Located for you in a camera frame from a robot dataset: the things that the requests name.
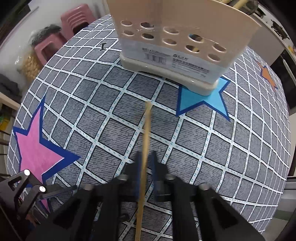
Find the wooden stick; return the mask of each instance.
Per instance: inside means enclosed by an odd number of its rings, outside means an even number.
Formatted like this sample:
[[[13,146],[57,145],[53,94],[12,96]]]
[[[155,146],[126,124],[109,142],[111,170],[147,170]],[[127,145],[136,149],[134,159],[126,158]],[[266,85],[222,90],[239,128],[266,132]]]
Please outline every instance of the wooden stick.
[[[221,3],[225,3],[228,4],[229,2],[231,2],[231,0],[222,0]]]
[[[244,6],[249,0],[239,0],[233,7],[236,9],[240,9]]]
[[[148,152],[149,152],[149,146],[150,146],[151,108],[152,108],[151,102],[146,102],[145,127],[144,127],[145,132],[143,135],[142,166],[141,166],[140,191],[139,191],[135,241],[140,241],[140,238],[141,238],[141,227],[142,227],[145,192],[146,192],[146,178],[147,178],[146,168],[147,168],[147,158],[148,158]]]

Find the screw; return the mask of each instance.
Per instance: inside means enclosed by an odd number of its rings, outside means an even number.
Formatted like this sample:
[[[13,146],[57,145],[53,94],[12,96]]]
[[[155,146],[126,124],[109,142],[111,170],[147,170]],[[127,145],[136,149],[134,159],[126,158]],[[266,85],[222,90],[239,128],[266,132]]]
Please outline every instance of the screw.
[[[46,189],[45,189],[44,186],[40,186],[40,187],[39,187],[39,190],[40,190],[41,192],[45,192],[45,191],[46,191]]]
[[[128,180],[128,175],[127,174],[120,174],[117,178],[120,181],[127,181]]]
[[[202,183],[198,187],[199,187],[200,190],[203,190],[203,191],[208,190],[208,189],[211,188],[210,185],[207,184],[207,183]]]
[[[85,184],[85,186],[83,187],[83,189],[87,191],[91,191],[93,190],[93,188],[94,188],[94,185],[90,183]]]
[[[174,180],[176,177],[173,174],[167,173],[165,175],[166,180]]]
[[[30,171],[29,171],[28,169],[25,169],[25,170],[24,170],[24,174],[25,174],[26,176],[29,176],[29,175],[30,175]]]

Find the gray tablecloth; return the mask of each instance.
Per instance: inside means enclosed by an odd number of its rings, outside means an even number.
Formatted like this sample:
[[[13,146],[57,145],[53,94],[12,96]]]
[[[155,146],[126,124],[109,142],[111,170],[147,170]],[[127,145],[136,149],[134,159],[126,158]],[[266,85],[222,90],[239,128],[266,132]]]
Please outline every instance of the gray tablecloth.
[[[15,126],[27,129],[46,94],[43,138],[80,156],[46,183],[98,184],[120,174],[141,150],[144,102],[151,100],[151,150],[159,160],[186,182],[211,184],[262,232],[282,194],[290,156],[288,111],[279,78],[268,68],[278,86],[275,95],[254,58],[265,62],[247,48],[225,74],[231,82],[222,96],[231,122],[206,105],[176,117],[178,85],[125,70],[117,37],[109,15],[84,28],[47,63],[21,105]],[[100,51],[102,42],[106,50]],[[19,159],[12,135],[11,174],[18,171]],[[53,209],[68,198],[52,198]],[[154,200],[150,174],[146,200],[142,238],[172,239],[171,206]],[[123,204],[130,220],[121,225],[120,240],[132,240],[135,207]]]

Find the blue star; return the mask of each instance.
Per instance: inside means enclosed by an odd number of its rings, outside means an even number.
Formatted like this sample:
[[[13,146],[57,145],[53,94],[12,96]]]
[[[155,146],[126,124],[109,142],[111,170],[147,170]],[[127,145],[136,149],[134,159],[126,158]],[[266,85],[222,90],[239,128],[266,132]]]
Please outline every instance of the blue star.
[[[225,102],[222,97],[223,90],[229,84],[229,80],[223,77],[219,78],[219,83],[216,89],[209,96],[202,96],[188,90],[184,86],[179,87],[178,102],[176,116],[179,116],[187,111],[190,111],[202,104],[207,105],[211,109],[217,111],[230,121]]]

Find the barcode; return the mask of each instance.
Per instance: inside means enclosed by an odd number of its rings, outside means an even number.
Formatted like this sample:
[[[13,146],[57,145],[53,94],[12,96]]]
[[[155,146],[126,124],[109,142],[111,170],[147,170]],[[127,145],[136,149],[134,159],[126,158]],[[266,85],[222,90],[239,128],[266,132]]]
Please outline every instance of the barcode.
[[[145,58],[148,60],[151,60],[151,61],[161,63],[161,64],[165,64],[165,62],[166,62],[166,58],[161,57],[161,56],[156,56],[153,54],[148,54],[148,53],[145,53]]]

